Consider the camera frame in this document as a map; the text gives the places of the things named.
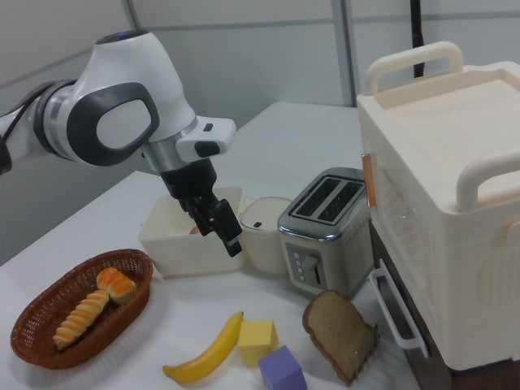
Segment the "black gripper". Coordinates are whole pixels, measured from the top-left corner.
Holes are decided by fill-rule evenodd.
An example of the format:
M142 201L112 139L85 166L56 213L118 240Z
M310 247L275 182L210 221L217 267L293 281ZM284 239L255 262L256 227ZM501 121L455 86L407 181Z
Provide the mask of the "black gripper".
M161 172L160 176L170 195L195 221L202 236L215 231L232 258L242 251L239 242L242 229L231 205L227 199L219 202L213 194L217 174L209 158Z

